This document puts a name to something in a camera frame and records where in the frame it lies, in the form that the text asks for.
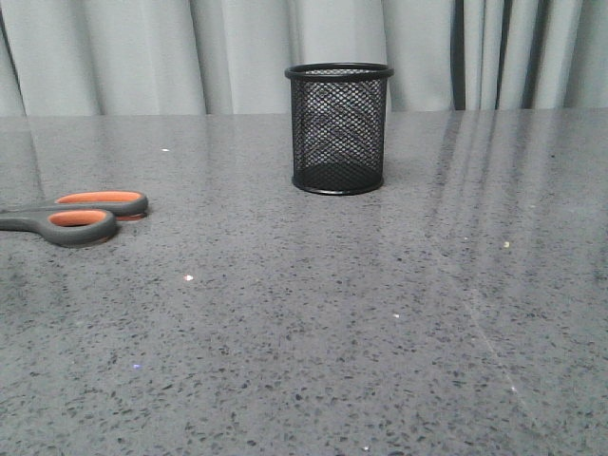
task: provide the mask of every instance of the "white curtain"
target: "white curtain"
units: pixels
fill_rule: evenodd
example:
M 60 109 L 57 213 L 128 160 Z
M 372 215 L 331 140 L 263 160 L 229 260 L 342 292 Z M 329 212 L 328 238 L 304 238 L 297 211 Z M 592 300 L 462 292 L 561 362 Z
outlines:
M 388 62 L 393 110 L 608 106 L 606 0 L 0 0 L 0 115 L 288 112 Z

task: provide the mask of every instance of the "granite table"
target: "granite table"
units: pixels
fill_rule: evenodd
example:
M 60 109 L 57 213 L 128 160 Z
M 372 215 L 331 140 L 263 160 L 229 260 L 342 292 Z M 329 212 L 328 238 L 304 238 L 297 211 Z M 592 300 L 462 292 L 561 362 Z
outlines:
M 601 455 L 608 109 L 393 113 L 385 185 L 291 185 L 287 115 L 5 118 L 1 455 Z

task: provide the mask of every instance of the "gray scissors handle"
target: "gray scissors handle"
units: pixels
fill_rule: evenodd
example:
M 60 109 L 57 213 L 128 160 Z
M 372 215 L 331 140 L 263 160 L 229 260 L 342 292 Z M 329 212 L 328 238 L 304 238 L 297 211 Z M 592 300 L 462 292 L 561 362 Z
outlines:
M 31 231 L 59 245 L 84 245 L 111 238 L 116 229 L 116 217 L 101 209 L 0 214 L 0 230 Z

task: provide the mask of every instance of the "speckled stone surface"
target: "speckled stone surface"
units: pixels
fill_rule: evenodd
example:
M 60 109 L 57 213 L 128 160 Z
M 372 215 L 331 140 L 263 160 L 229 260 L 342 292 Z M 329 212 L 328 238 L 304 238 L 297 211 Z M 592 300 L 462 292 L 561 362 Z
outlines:
M 601 455 L 608 110 L 394 113 L 385 185 L 291 185 L 290 119 L 0 120 L 0 455 Z

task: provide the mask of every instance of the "wire mesh cup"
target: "wire mesh cup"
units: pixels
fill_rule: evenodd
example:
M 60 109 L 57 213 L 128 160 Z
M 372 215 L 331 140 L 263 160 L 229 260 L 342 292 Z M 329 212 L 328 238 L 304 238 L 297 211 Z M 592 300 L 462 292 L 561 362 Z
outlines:
M 302 190 L 357 195 L 383 183 L 387 80 L 380 64 L 313 64 L 292 82 L 294 177 Z

